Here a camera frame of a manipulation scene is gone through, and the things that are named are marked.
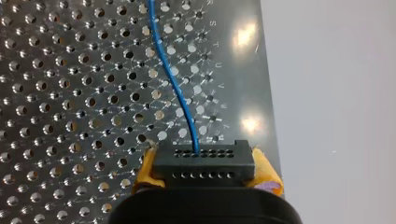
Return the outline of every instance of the yellow clip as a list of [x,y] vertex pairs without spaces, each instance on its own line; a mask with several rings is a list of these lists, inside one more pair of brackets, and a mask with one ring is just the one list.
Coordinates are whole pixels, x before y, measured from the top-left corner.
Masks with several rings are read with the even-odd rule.
[[157,186],[160,188],[165,188],[165,182],[163,180],[154,179],[151,177],[152,163],[154,162],[156,149],[154,147],[150,148],[145,153],[145,159],[143,160],[143,165],[140,168],[137,179],[132,187],[132,194],[135,194],[141,186]]
[[254,175],[254,179],[248,181],[246,183],[247,187],[254,188],[256,185],[259,185],[264,182],[273,181],[279,185],[279,189],[273,189],[273,193],[277,196],[283,194],[283,181],[276,173],[274,167],[265,157],[264,153],[258,148],[253,148],[253,160],[256,165],[256,172]]

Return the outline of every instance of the blue cable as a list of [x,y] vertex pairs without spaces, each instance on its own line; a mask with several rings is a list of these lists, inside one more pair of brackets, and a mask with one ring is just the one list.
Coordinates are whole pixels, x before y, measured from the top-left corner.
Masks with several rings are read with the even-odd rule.
[[189,125],[191,140],[192,140],[192,148],[194,149],[195,154],[199,153],[199,143],[198,143],[198,135],[195,131],[194,121],[192,119],[192,115],[190,113],[189,107],[186,104],[186,100],[184,99],[183,93],[181,92],[181,88],[178,86],[177,81],[172,73],[169,62],[166,59],[165,51],[163,50],[163,46],[161,44],[161,38],[158,32],[157,24],[155,23],[155,0],[148,0],[148,20],[149,25],[152,31],[152,37],[154,40],[154,46],[157,50],[158,57],[163,62],[163,69],[165,70],[165,74],[168,76],[169,81],[172,84],[172,87],[176,93],[177,99],[180,102],[181,108],[184,112],[184,117],[187,120],[187,124]]

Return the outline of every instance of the white background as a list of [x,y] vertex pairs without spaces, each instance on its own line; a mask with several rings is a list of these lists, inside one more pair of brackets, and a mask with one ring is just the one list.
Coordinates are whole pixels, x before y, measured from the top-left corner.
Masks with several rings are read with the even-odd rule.
[[396,1],[262,14],[286,199],[304,224],[396,223]]

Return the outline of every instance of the black connector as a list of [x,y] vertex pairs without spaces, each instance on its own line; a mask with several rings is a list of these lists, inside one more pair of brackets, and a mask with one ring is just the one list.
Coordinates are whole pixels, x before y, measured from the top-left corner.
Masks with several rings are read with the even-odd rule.
[[152,176],[172,187],[243,187],[254,178],[254,160],[246,140],[234,145],[191,145],[161,141],[152,165]]

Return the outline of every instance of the metal plate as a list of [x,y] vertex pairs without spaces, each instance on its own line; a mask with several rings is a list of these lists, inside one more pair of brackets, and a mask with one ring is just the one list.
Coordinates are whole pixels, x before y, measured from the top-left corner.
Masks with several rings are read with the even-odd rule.
[[[200,141],[278,170],[258,1],[157,1]],[[105,223],[149,142],[191,142],[142,1],[2,0],[0,222]]]

